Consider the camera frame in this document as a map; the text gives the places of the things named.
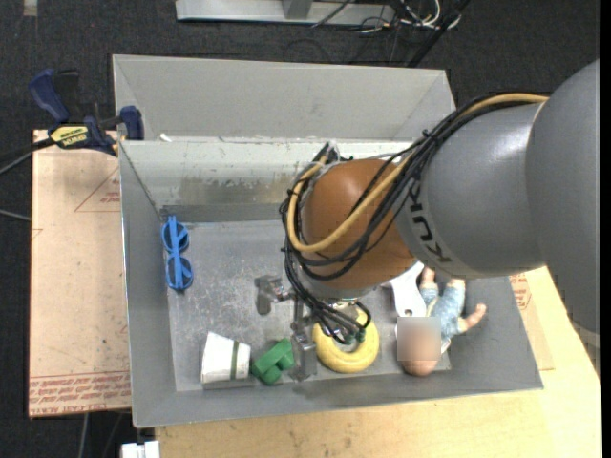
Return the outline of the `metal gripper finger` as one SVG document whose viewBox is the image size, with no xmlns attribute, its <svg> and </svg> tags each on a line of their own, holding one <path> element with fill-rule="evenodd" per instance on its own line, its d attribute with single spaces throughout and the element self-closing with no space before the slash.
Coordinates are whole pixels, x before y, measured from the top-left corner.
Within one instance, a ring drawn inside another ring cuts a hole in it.
<svg viewBox="0 0 611 458">
<path fill-rule="evenodd" d="M 255 305 L 262 316 L 271 312 L 273 303 L 285 302 L 291 298 L 291 293 L 284 288 L 281 277 L 261 276 L 256 278 L 254 283 L 257 288 Z"/>
<path fill-rule="evenodd" d="M 289 370 L 295 382 L 303 382 L 317 374 L 316 344 L 306 335 L 292 335 L 291 346 L 295 365 Z"/>
</svg>

